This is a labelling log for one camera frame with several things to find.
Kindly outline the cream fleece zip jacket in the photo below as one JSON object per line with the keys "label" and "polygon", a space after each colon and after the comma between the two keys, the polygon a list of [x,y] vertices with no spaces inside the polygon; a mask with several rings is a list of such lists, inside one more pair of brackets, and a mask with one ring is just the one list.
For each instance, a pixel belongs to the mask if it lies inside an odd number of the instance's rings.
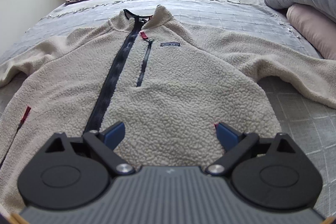
{"label": "cream fleece zip jacket", "polygon": [[123,122],[117,153],[133,166],[206,166],[222,153],[214,124],[271,136],[280,124],[258,81],[277,76],[335,107],[335,61],[212,26],[163,6],[123,10],[100,27],[54,36],[1,65],[27,78],[1,117],[1,212],[20,211],[17,179],[56,132],[79,137]]}

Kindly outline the grey checked bedspread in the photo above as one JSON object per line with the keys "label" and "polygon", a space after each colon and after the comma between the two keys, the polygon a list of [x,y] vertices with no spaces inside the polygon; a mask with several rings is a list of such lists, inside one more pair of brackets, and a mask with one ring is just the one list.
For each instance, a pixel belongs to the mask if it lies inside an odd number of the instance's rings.
{"label": "grey checked bedspread", "polygon": [[[268,39],[302,54],[319,57],[283,12],[263,0],[90,0],[61,5],[42,18],[2,56],[5,62],[51,36],[66,36],[81,27],[98,26],[122,9],[152,12],[165,6],[178,20]],[[268,77],[260,81],[282,129],[309,156],[323,177],[318,211],[335,214],[335,110],[310,101],[286,81]]]}

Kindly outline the pink pillow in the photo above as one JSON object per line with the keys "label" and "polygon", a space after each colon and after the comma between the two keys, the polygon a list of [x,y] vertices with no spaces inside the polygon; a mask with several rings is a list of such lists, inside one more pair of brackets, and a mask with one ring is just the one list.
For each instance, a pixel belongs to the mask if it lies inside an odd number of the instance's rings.
{"label": "pink pillow", "polygon": [[315,8],[295,3],[286,14],[290,24],[324,59],[335,60],[335,20]]}

